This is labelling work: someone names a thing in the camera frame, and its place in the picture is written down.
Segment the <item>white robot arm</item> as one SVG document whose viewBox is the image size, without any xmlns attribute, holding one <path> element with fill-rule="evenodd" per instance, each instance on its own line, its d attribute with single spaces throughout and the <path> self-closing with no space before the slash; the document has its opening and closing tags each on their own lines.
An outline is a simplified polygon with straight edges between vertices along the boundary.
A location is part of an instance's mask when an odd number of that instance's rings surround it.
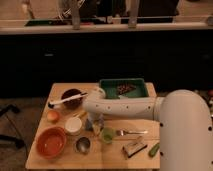
<svg viewBox="0 0 213 171">
<path fill-rule="evenodd" d="M 158 121 L 159 171 L 213 171 L 213 121 L 207 103 L 193 91 L 108 99 L 96 87 L 85 98 L 83 108 L 91 122 L 103 115 Z"/>
</svg>

